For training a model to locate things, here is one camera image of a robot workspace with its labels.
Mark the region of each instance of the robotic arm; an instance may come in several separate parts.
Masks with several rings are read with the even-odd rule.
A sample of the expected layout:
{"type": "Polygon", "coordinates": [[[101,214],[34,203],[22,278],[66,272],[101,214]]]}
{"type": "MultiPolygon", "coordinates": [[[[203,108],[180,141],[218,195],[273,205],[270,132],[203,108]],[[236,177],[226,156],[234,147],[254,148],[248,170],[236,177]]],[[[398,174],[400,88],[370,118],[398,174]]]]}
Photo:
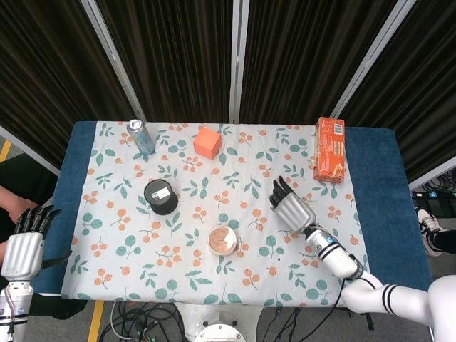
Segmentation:
{"type": "Polygon", "coordinates": [[[0,341],[24,341],[33,288],[30,281],[40,269],[67,260],[71,251],[57,259],[42,262],[44,240],[51,222],[60,210],[53,206],[26,210],[8,239],[1,275],[8,285],[0,293],[0,341]]]}
{"type": "Polygon", "coordinates": [[[429,292],[394,284],[382,285],[363,270],[357,258],[316,223],[314,211],[287,185],[274,180],[269,200],[274,211],[294,231],[304,234],[307,243],[339,279],[354,280],[342,290],[347,307],[356,313],[392,314],[434,328],[437,342],[455,342],[456,276],[432,283],[429,292]]]}

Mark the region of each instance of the orange box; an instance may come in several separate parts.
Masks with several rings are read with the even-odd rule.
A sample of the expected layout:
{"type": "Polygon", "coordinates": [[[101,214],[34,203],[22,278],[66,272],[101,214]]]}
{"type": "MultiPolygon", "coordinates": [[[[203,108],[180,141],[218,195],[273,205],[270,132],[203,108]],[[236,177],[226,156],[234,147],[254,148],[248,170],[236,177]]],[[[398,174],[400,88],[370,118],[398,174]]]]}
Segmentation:
{"type": "Polygon", "coordinates": [[[315,167],[313,178],[340,183],[345,176],[345,123],[319,118],[315,131],[315,167]]]}
{"type": "Polygon", "coordinates": [[[197,137],[193,140],[195,152],[209,159],[214,159],[220,146],[222,146],[222,136],[206,127],[201,127],[197,137]]]}

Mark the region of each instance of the black curtain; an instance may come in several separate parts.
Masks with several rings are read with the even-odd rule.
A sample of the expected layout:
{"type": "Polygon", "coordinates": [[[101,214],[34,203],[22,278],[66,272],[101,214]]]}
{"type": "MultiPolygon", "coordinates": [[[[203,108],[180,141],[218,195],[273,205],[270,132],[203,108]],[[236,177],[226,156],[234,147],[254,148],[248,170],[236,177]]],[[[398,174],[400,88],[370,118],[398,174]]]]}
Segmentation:
{"type": "Polygon", "coordinates": [[[232,0],[98,4],[149,121],[228,121],[232,0]]]}
{"type": "Polygon", "coordinates": [[[251,0],[240,121],[329,116],[395,3],[251,0]]]}
{"type": "Polygon", "coordinates": [[[78,120],[134,113],[79,1],[0,1],[0,125],[60,167],[78,120]]]}
{"type": "Polygon", "coordinates": [[[456,2],[418,1],[340,118],[392,128],[410,181],[456,155],[456,2]]]}

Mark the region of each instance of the black container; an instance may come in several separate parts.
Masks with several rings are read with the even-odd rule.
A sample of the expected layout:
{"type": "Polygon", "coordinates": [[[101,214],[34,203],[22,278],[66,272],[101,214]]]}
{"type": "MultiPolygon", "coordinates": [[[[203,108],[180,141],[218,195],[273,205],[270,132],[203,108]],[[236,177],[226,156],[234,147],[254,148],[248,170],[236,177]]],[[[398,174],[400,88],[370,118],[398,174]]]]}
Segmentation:
{"type": "Polygon", "coordinates": [[[150,203],[154,213],[171,214],[177,207],[177,196],[166,180],[153,180],[145,186],[144,198],[150,203]]]}

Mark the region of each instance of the sneaker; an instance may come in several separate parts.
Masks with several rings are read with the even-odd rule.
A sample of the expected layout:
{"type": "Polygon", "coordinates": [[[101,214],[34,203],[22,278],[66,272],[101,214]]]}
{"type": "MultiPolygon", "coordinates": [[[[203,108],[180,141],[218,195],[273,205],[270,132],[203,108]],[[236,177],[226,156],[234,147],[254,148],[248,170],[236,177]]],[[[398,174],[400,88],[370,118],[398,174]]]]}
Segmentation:
{"type": "Polygon", "coordinates": [[[434,246],[431,242],[431,237],[437,232],[446,231],[446,229],[443,229],[439,225],[439,222],[434,215],[422,207],[416,207],[415,212],[418,217],[418,223],[420,224],[421,237],[423,239],[427,255],[430,257],[438,257],[442,254],[442,250],[434,246]]]}

